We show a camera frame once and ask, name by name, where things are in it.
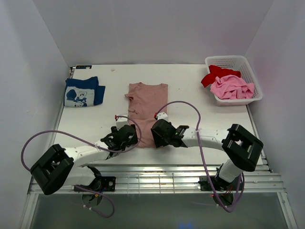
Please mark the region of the dusty pink printed t-shirt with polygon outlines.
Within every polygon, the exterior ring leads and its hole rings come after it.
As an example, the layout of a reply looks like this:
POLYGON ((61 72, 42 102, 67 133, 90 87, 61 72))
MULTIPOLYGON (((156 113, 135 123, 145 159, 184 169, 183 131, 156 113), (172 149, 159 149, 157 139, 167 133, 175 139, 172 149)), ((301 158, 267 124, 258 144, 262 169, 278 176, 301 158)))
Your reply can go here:
POLYGON ((156 122, 155 113, 168 103, 168 85, 131 83, 125 97, 129 100, 128 116, 139 125, 137 135, 142 138, 138 147, 155 148, 151 128, 156 122))

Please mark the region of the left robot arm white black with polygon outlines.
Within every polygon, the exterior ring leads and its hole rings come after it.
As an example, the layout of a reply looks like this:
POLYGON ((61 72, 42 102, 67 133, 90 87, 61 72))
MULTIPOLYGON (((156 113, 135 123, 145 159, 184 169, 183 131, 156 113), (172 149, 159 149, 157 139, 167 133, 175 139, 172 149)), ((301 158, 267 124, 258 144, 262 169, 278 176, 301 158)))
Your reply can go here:
POLYGON ((52 145, 30 168, 30 173, 45 195, 62 186, 74 186, 74 191, 84 188, 99 192, 105 187, 104 178, 91 163, 116 157, 137 143, 135 125, 120 129, 113 126, 110 134, 93 145, 66 148, 52 145))

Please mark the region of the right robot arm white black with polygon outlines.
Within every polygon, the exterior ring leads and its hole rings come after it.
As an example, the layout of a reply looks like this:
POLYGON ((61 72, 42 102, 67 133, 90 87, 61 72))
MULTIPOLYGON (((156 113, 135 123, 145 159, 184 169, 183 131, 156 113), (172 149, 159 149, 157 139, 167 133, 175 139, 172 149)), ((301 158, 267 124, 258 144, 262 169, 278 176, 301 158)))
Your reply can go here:
POLYGON ((243 126, 233 124, 227 130, 195 129, 187 125, 175 128, 161 119, 151 128, 155 146, 206 147, 224 151, 229 159, 211 178, 216 189, 227 189, 244 171, 253 172, 264 144, 243 126))

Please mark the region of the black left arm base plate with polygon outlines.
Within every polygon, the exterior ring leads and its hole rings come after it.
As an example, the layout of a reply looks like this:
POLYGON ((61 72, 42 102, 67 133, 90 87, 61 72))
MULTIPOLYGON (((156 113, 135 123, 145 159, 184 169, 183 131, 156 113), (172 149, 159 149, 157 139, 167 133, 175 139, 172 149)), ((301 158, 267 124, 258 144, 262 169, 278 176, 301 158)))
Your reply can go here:
POLYGON ((116 185, 116 177, 101 177, 98 180, 98 188, 99 192, 114 192, 116 185))

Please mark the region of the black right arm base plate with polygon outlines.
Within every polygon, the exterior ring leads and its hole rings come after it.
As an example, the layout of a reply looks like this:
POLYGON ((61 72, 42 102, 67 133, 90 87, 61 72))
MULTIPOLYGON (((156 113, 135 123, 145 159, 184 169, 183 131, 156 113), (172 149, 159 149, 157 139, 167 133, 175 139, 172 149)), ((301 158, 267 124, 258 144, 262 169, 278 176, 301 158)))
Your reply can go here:
POLYGON ((216 191, 221 192, 237 190, 237 186, 239 186, 239 191, 243 190, 244 188, 244 182, 241 175, 239 177, 236 177, 231 183, 222 180, 216 180, 215 176, 210 176, 210 179, 211 182, 209 181, 207 176, 199 177, 198 184, 200 185, 201 191, 212 191, 211 184, 213 184, 214 189, 216 191))

